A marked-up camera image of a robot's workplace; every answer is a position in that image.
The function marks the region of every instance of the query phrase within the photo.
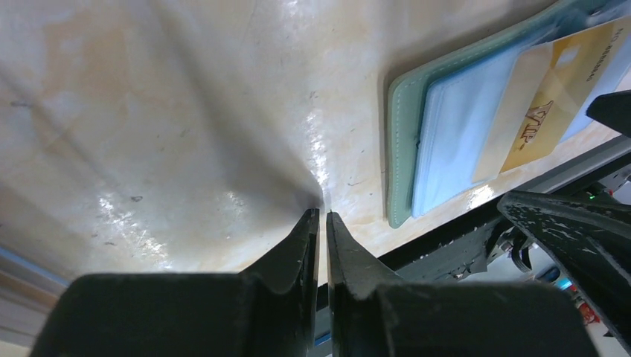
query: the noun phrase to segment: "gold card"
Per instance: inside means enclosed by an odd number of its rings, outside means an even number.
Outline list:
[[[629,36],[631,16],[552,42],[546,73],[504,162],[502,171],[550,154],[583,102]]]
[[[548,73],[551,59],[551,42],[529,48],[519,55],[471,178],[472,183],[491,180],[499,175],[513,146],[515,133],[522,125],[524,113],[530,108],[543,77]]]

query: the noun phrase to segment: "stitching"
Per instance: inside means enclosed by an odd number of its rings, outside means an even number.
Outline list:
[[[519,31],[518,33],[516,33],[515,35],[511,36],[510,38],[507,38],[501,42],[496,43],[495,45],[489,46],[487,48],[482,48],[479,51],[475,52],[474,54],[471,54],[463,59],[460,59],[457,62],[452,62],[448,65],[444,65],[443,67],[440,67],[439,69],[432,71],[430,73],[427,73],[425,75],[423,75],[421,78],[417,78],[416,80],[406,84],[403,89],[399,90],[397,92],[397,110],[396,110],[396,115],[394,116],[394,133],[395,133],[395,140],[394,140],[394,187],[393,187],[393,196],[394,197],[398,197],[399,196],[399,174],[400,174],[400,161],[399,161],[399,149],[400,149],[400,136],[399,136],[399,130],[400,130],[400,109],[401,109],[401,92],[405,89],[407,89],[409,86],[413,86],[416,82],[419,82],[421,80],[425,80],[427,77],[429,77],[430,74],[439,74],[440,72],[447,70],[448,68],[453,67],[454,65],[458,65],[460,63],[462,63],[463,61],[466,61],[468,59],[470,59],[471,57],[477,56],[482,52],[487,52],[487,51],[491,51],[494,48],[497,48],[511,40],[514,40],[516,37],[521,36],[522,34],[524,34],[525,32],[529,31],[531,28],[536,27],[540,22],[543,22],[545,20],[546,14],[540,14],[541,15],[541,19],[539,20],[535,20],[532,21],[532,23],[527,26],[526,28],[524,28],[523,30]],[[493,40],[493,37],[488,37],[486,38],[487,42],[490,42]],[[475,46],[474,44],[471,44],[470,46],[467,46],[465,48],[462,48],[461,51],[465,51],[468,47],[472,47]],[[453,53],[453,56],[457,56],[458,51]],[[399,224],[399,219],[397,218],[397,205],[394,205],[394,208],[392,209],[392,217],[394,219],[394,223],[395,224]]]

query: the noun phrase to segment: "card holder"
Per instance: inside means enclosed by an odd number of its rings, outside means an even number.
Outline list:
[[[510,45],[542,26],[558,23],[570,9],[592,12],[607,0],[560,0],[541,13],[398,77],[388,92],[386,119],[388,193],[386,216],[392,228],[411,215],[418,135],[429,84]]]
[[[519,55],[550,40],[548,25],[430,85],[420,129],[412,217],[471,188],[497,108]]]
[[[552,54],[552,46],[545,43],[529,48],[519,56],[478,158],[470,180],[472,184],[498,176],[513,146],[515,133],[522,125],[524,113],[530,108],[536,91],[550,68]]]

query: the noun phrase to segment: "mint green wallet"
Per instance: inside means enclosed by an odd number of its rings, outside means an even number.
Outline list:
[[[400,77],[388,93],[388,198],[390,226],[398,228],[411,214],[417,145],[427,88],[435,80],[458,71],[503,46],[527,36],[541,26],[562,21],[573,9],[596,11],[607,0],[561,0],[541,13],[495,35],[435,59]]]

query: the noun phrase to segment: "white marble surface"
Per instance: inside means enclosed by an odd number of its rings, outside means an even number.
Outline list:
[[[389,228],[389,82],[550,3],[0,0],[0,245],[66,279],[238,271],[320,205],[384,254],[617,135]]]

